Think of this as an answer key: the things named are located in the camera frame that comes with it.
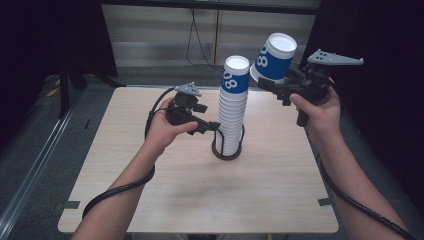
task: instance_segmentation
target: white wall panel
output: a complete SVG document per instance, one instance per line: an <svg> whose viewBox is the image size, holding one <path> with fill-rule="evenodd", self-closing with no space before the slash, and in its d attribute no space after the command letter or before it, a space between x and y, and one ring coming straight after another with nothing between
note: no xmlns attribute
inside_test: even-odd
<svg viewBox="0 0 424 240"><path fill-rule="evenodd" d="M221 2L318 7L320 0L221 0ZM189 9L103 5L118 67L188 65L185 57L192 15ZM299 62L315 16L195 10L206 58L223 64L234 54L253 61L269 35L283 32L298 43ZM205 63L193 31L189 58Z"/></svg>

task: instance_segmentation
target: wooden table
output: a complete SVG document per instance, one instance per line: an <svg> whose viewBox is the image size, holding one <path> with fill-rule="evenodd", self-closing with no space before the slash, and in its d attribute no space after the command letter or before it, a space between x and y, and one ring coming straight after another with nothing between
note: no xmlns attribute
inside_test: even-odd
<svg viewBox="0 0 424 240"><path fill-rule="evenodd" d="M115 90L70 195L78 209L65 209L59 230L74 232L86 204L105 191L143 143L147 114L165 89ZM218 90L201 90L199 103L216 121ZM215 157L213 132L182 134L156 163L128 232L308 233L335 232L327 198L297 111L269 92L250 91L240 156Z"/></svg>

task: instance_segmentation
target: black wire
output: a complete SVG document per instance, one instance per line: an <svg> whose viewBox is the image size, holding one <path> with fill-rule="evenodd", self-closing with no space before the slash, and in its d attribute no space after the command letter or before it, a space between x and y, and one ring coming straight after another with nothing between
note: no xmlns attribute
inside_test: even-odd
<svg viewBox="0 0 424 240"><path fill-rule="evenodd" d="M315 157L315 160L318 161L319 158L320 158L320 154L318 153L318 155ZM319 162L319 166L320 166L320 169L321 169L321 172L322 172L322 175L323 175L323 178L324 178L325 182L330 186L331 190L333 190L333 192L337 196L339 196L342 200L344 200L345 202L347 202L352 207L358 209L362 213L368 215L369 217L373 218L374 220L378 221L379 223L385 225L386 227L388 227L389 229L391 229L392 231L394 231L395 233L397 233L399 236L403 237L404 239L406 239L406 240L415 240L415 237L413 237L406 230L404 230L403 228L401 228L400 226L398 226L396 223L390 221L389 219L387 219L384 216L380 215L379 213L371 210L370 208L362 205L361 203L357 202L353 198L349 197L349 195L347 195L346 193L344 193L343 191L341 191L334 184L334 182L331 180L330 176L328 176L328 173L325 170L325 167L324 167L324 164L323 164L322 160L321 161L318 161L318 162Z"/></svg>
<svg viewBox="0 0 424 240"><path fill-rule="evenodd" d="M144 178L132 182L130 184L126 184L120 187L116 187L110 190L107 190L106 192L98 195L97 197L93 198L88 204L87 206L84 208L84 211L82 213L82 218L84 218L87 213L99 202L105 200L106 198L112 197L118 193L121 192L125 192L134 188L137 188L143 184L146 184L147 182L149 182L150 180L152 180L153 176L155 175L155 165L153 165L152 169L150 170L149 174L147 174L147 176L145 176Z"/></svg>
<svg viewBox="0 0 424 240"><path fill-rule="evenodd" d="M155 109L156 109L156 107L159 105L160 101L162 100L162 98L163 98L163 97L165 97L165 95L166 95L166 94L168 94L169 92L171 92L172 90L174 90L174 88L173 88L173 87L172 87L172 88L167 89L164 93L162 93L162 95L160 95L160 97L158 98L158 100L156 100L155 104L153 105L152 110L149 112L149 117L147 118L147 122L146 122L146 129L145 129L145 132L144 132L144 138L146 138L146 137L147 137L147 133L149 132L149 129L150 129L150 125L151 125L151 122L152 122L153 116L154 116L154 115L155 115L158 111L167 109L167 108L160 108L160 109L158 109L158 110L155 110ZM99 202L101 202L101 201L105 200L106 198L112 197L112 196L114 196L114 195L116 195L116 194L118 194L118 193L121 193L121 192L124 192L124 191L128 191L128 190L131 190L131 189L134 189L134 188L137 188L137 187L139 187L139 186L141 186L141 185L146 184L147 182L149 182L149 181L153 178L154 174L155 174L155 166L153 165L153 168L150 170L149 174L147 174L147 176L145 176L144 178L142 178L142 179L140 179L140 180L138 180L138 181L135 181L135 182L132 182L132 183L129 183L129 184L126 184L126 185L120 186L120 187L116 187L116 188L113 188L113 189L109 189L109 190L107 190L107 191L103 192L102 194L98 195L97 197L93 198L93 199L92 199L92 200L91 200L91 201L87 204L87 206L84 208L84 211L83 211L83 213L82 213L82 218L84 218L84 217L87 215L87 213L88 213L88 212L89 212L89 211L90 211L90 210L91 210L91 209L92 209L92 208L93 208L96 204L98 204Z"/></svg>
<svg viewBox="0 0 424 240"><path fill-rule="evenodd" d="M215 65L212 65L207 60L207 58L205 56L205 52L203 51L202 42L201 42L200 36L199 36L199 31L197 30L197 24L196 24L196 20L195 20L195 17L194 17L194 9L191 9L191 16L192 16L192 21L191 21L191 27L190 27L190 35L189 35L189 38L188 38L187 50L186 50L186 59L187 59L187 61L191 65L194 65L194 66L205 66L205 65L207 65L207 66L211 67L215 71L223 72L224 71L224 68L218 67L218 66L215 66ZM195 63L191 62L190 59L189 59L189 57L188 57L188 53L189 53L189 50L190 50L191 35L192 35L192 32L193 32L193 27L196 30L197 41L199 42L200 51L202 52L203 59L206 61L207 64L195 64Z"/></svg>
<svg viewBox="0 0 424 240"><path fill-rule="evenodd" d="M174 87L168 88L164 93L162 93L162 95L160 95L158 100L156 100L155 104L153 105L152 110L150 110L149 117L147 117L147 121L146 121L146 127L144 129L144 138L146 138L147 134L149 133L150 125L152 124L153 116L156 113L155 112L156 107L159 105L162 98L165 97L165 95L168 94L169 92L171 92L172 90L174 90Z"/></svg>

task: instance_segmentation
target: hand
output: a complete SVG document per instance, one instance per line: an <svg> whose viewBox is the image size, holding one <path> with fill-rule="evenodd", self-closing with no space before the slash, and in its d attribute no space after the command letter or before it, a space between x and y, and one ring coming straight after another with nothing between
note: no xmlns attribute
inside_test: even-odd
<svg viewBox="0 0 424 240"><path fill-rule="evenodd" d="M315 145L341 136L340 99L332 87L329 87L326 99L321 104L318 103L318 106L298 94L290 95L290 101L309 115L309 136Z"/></svg>
<svg viewBox="0 0 424 240"><path fill-rule="evenodd" d="M162 102L159 108L167 108L173 99L174 97L166 99ZM148 144L162 154L165 148L174 141L175 137L181 133L194 130L197 126L198 123L195 121L173 126L168 122L168 120L166 120L166 110L160 110L156 112L153 117L152 124L150 125L150 130L144 144Z"/></svg>

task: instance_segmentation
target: stacked paper cups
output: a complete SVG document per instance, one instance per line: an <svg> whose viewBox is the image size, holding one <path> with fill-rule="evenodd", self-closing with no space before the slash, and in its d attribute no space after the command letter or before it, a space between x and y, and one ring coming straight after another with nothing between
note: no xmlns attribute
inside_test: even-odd
<svg viewBox="0 0 424 240"><path fill-rule="evenodd" d="M248 96L249 60L242 56L228 57L224 69L218 110L218 122L221 123L219 130L223 136L216 133L215 148L223 156L234 156L239 151L242 136Z"/></svg>

